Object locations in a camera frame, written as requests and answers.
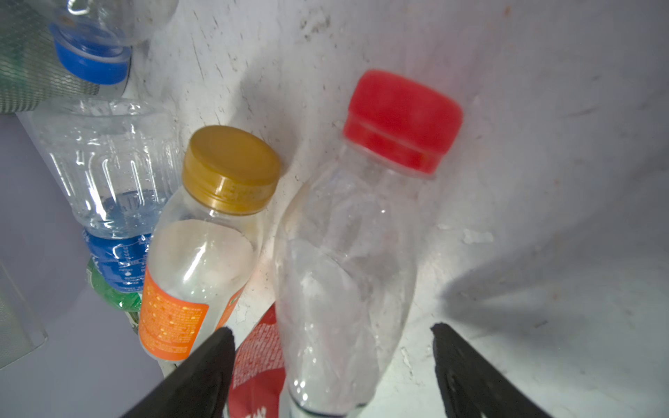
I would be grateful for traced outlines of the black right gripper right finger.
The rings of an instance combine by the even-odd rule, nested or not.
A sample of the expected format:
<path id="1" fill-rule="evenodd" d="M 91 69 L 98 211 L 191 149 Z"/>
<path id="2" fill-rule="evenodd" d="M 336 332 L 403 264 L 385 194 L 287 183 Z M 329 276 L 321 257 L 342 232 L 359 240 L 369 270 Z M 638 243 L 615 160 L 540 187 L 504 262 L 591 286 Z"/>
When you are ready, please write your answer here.
<path id="1" fill-rule="evenodd" d="M 433 354 L 448 417 L 515 418 L 550 416 L 465 341 L 448 324 L 437 323 Z"/>

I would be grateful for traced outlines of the orange label bottle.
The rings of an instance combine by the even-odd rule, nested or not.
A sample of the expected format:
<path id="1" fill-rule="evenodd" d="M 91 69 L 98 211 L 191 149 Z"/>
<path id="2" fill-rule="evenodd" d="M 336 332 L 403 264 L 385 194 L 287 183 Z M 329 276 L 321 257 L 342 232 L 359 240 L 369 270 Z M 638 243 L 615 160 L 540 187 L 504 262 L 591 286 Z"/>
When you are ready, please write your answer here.
<path id="1" fill-rule="evenodd" d="M 193 134 L 147 256 L 139 340 L 148 355 L 184 362 L 226 325 L 258 264 L 281 173 L 278 154 L 249 132 Z"/>

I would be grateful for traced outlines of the small blue label bottle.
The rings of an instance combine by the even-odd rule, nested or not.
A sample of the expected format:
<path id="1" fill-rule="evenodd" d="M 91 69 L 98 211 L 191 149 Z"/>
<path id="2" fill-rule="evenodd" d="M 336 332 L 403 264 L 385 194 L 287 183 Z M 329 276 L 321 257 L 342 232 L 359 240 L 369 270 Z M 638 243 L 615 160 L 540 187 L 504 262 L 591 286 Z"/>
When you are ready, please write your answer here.
<path id="1" fill-rule="evenodd" d="M 153 229 L 180 185 L 172 114 L 140 100 L 58 98 L 32 121 L 99 273 L 119 292 L 142 291 Z"/>

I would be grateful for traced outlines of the red white label bottle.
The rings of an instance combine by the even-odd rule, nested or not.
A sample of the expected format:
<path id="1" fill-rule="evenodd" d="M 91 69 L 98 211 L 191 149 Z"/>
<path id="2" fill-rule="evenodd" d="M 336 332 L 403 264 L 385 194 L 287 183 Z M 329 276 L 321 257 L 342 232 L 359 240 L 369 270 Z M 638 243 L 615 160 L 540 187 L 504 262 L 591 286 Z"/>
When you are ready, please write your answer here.
<path id="1" fill-rule="evenodd" d="M 274 242 L 275 302 L 237 350 L 227 417 L 356 417 L 397 350 L 418 277 L 426 190 L 463 123 L 452 99 L 366 71 L 337 158 Z"/>

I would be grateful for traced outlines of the green soda bottle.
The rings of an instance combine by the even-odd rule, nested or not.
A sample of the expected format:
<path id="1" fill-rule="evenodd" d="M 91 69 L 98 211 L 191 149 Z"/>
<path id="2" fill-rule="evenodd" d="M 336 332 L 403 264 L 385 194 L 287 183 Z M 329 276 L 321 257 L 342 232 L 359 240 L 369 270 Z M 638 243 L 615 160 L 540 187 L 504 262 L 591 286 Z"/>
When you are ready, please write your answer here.
<path id="1" fill-rule="evenodd" d="M 104 279 L 92 258 L 86 266 L 87 280 L 94 292 L 112 308 L 127 313 L 139 313 L 141 296 L 139 293 L 122 293 Z"/>

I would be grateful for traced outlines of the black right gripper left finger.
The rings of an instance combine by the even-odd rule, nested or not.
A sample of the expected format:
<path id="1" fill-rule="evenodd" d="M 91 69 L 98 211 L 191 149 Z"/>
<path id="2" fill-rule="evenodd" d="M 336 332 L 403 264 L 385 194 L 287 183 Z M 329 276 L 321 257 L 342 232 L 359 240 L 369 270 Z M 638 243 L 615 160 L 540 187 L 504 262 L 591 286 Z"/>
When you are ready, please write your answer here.
<path id="1" fill-rule="evenodd" d="M 233 331 L 220 328 L 125 416 L 221 418 L 234 362 Z"/>

